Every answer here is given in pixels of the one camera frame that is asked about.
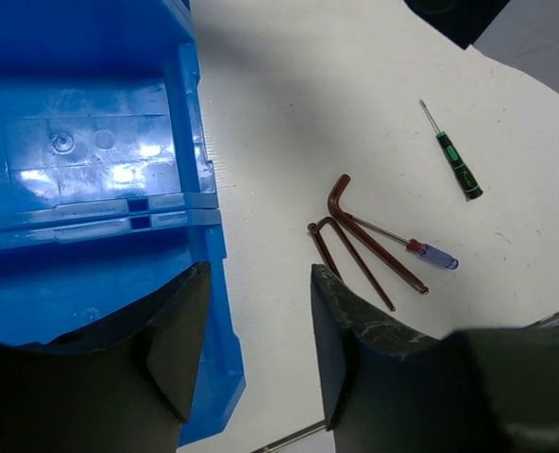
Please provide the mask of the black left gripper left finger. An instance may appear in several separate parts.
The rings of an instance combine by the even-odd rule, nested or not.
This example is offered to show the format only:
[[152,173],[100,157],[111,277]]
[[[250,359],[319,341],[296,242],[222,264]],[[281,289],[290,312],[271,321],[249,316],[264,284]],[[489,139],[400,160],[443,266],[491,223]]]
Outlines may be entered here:
[[0,452],[172,452],[189,420],[207,262],[47,344],[0,343]]

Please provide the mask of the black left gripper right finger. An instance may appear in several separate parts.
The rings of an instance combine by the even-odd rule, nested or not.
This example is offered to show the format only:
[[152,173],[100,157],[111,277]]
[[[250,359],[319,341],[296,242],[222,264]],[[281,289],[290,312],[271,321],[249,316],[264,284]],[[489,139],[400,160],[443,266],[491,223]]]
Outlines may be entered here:
[[559,452],[559,327],[435,339],[311,269],[324,417],[339,452]]

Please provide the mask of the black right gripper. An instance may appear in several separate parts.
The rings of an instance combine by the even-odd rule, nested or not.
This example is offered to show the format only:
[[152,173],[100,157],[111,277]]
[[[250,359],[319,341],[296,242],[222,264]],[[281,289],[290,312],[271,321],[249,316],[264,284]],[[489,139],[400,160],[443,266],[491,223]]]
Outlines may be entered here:
[[407,7],[462,49],[480,38],[509,0],[405,0]]

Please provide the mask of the blue red handled screwdriver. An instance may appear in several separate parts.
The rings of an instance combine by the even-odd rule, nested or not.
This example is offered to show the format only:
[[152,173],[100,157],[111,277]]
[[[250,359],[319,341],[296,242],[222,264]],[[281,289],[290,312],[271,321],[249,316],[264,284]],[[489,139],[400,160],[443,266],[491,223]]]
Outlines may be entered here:
[[394,242],[402,244],[408,252],[416,255],[418,258],[429,264],[450,271],[454,271],[459,267],[459,261],[451,254],[448,254],[428,243],[422,243],[416,239],[404,239],[391,231],[388,231],[380,226],[376,226],[350,213],[347,214],[347,217],[350,220],[353,220],[360,227],[365,227],[393,240]]

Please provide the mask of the black green precision screwdriver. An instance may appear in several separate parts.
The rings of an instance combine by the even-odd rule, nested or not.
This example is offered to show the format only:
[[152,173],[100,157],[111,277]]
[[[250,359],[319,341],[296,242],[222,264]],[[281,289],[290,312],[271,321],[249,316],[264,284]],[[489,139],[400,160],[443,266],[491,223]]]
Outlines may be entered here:
[[463,161],[449,135],[434,121],[426,103],[422,99],[419,99],[418,102],[432,126],[435,139],[439,143],[465,198],[470,201],[481,197],[483,195],[481,186]]

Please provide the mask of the thin brown hex key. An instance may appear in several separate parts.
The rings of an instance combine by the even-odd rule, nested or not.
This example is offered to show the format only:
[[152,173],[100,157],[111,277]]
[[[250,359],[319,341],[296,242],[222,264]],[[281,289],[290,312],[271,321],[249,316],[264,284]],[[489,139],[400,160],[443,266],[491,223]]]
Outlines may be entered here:
[[333,231],[335,232],[339,240],[342,242],[343,246],[346,248],[350,256],[354,259],[354,261],[356,262],[356,264],[358,265],[358,267],[360,268],[360,270],[362,271],[362,273],[364,274],[364,276],[366,277],[370,285],[374,288],[377,295],[380,297],[380,299],[387,307],[387,309],[390,311],[395,311],[396,307],[393,301],[390,299],[390,297],[387,295],[387,293],[382,288],[380,283],[374,277],[374,275],[372,274],[368,266],[365,264],[363,258],[361,257],[361,255],[359,254],[359,252],[357,251],[357,249],[355,248],[351,240],[348,238],[348,236],[343,231],[343,229],[339,226],[338,222],[334,220],[332,217],[327,216],[322,218],[318,222],[314,222],[314,223],[317,223],[320,233],[323,227],[327,225],[331,226],[331,228],[333,229]]

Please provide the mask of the thick brown hex key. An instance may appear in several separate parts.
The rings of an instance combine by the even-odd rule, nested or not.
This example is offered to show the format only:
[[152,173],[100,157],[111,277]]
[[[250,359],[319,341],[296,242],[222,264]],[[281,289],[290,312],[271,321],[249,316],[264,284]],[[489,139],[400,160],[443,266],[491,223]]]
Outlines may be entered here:
[[388,252],[375,239],[373,239],[368,233],[366,233],[361,226],[358,226],[355,221],[352,220],[340,207],[340,198],[347,188],[350,180],[351,178],[349,175],[342,174],[335,182],[328,195],[327,200],[327,206],[330,215],[357,240],[365,245],[372,253],[374,253],[393,272],[395,272],[408,285],[410,285],[417,293],[423,295],[428,294],[429,288],[418,277],[416,277],[390,252]]

